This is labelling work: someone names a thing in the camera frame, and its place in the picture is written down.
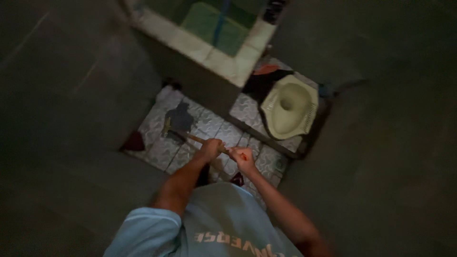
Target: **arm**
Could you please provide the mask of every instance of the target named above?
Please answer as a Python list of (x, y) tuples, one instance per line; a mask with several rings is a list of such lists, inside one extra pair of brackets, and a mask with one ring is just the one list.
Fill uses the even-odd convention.
[(231, 148), (230, 157), (237, 162), (240, 171), (252, 181), (262, 195), (268, 209), (277, 218), (287, 237), (297, 248), (309, 256), (331, 256), (324, 240), (305, 214), (279, 193), (256, 168), (250, 148)]
[(190, 162), (171, 175), (159, 190), (153, 208), (170, 210), (182, 217), (195, 187), (200, 170), (219, 156), (218, 147), (223, 144), (219, 139), (208, 139), (195, 153)]

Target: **blue rope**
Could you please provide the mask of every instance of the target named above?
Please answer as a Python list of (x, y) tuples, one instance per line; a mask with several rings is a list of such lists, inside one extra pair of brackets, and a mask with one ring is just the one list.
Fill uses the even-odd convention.
[(216, 29), (214, 30), (214, 35), (213, 35), (213, 46), (217, 46), (219, 42), (219, 34), (221, 33), (222, 30), (222, 25), (224, 23), (224, 18), (225, 15), (227, 14), (227, 11), (229, 10), (230, 7), (230, 0), (224, 0), (224, 3), (222, 5), (221, 13), (219, 14), (218, 18), (218, 23), (216, 25)]

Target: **toilet bowl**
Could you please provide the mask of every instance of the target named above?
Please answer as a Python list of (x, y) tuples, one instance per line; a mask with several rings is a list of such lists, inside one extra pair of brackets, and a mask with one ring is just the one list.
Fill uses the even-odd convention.
[(318, 104), (316, 89), (288, 75), (276, 82), (260, 108), (271, 136), (287, 139), (309, 133)]

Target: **hammer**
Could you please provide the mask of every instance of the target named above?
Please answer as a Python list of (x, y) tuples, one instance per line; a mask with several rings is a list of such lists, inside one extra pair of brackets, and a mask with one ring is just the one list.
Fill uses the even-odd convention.
[[(206, 141), (206, 140), (204, 140), (203, 138), (199, 138), (199, 137), (194, 136), (194, 135), (192, 135), (192, 134), (189, 134), (189, 133), (183, 134), (183, 133), (180, 133), (180, 132), (178, 132), (178, 131), (173, 130), (173, 129), (171, 128), (170, 120), (171, 120), (170, 117), (165, 118), (164, 128), (162, 129), (162, 135), (163, 135), (164, 137), (166, 137), (166, 136), (168, 135), (168, 132), (171, 131), (171, 132), (173, 132), (173, 133), (178, 134), (178, 136), (183, 137), (184, 139), (190, 138), (190, 139), (192, 139), (192, 140), (194, 140), (194, 141), (197, 141), (198, 143), (201, 143), (201, 144), (203, 144), (203, 143)], [(227, 155), (229, 154), (229, 150), (225, 149), (225, 147), (224, 147), (223, 145), (220, 145), (220, 146), (219, 146), (218, 151), (221, 152), (221, 153), (225, 153), (225, 154), (227, 154)]]

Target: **wooden hammer handle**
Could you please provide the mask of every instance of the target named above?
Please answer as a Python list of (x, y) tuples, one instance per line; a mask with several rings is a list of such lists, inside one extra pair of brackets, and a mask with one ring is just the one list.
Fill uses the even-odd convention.
[[(203, 144), (206, 141), (206, 140), (204, 140), (202, 138), (199, 138), (199, 137), (191, 135), (191, 134), (188, 134), (187, 137), (192, 139), (192, 140), (194, 140), (194, 141), (197, 141), (198, 143), (201, 143), (201, 144)], [(219, 146), (218, 150), (221, 153), (225, 153), (227, 155), (229, 154), (229, 150), (225, 149), (225, 147), (223, 145)]]

